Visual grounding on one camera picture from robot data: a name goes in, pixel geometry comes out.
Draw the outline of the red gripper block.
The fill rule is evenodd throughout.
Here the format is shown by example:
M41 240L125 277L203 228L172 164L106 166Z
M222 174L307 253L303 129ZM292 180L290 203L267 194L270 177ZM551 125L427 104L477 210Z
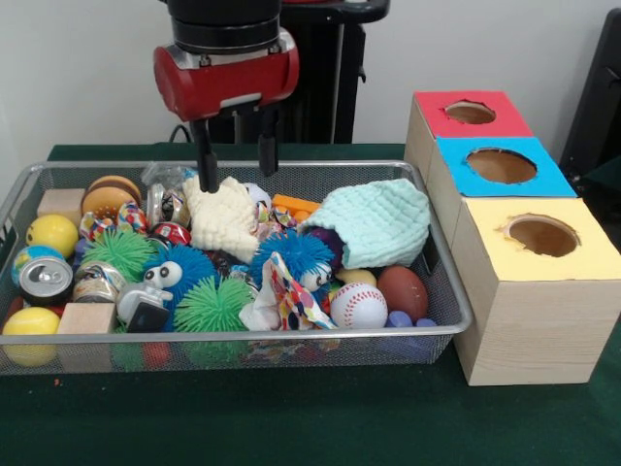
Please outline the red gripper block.
M217 192L217 157L205 118L245 104L266 106L286 99L297 86L300 58L294 38L282 28L273 46L241 54L193 54L177 45L158 47L153 71L166 108L190 121L201 190ZM264 176L278 170L278 122L278 106L264 107L258 136Z

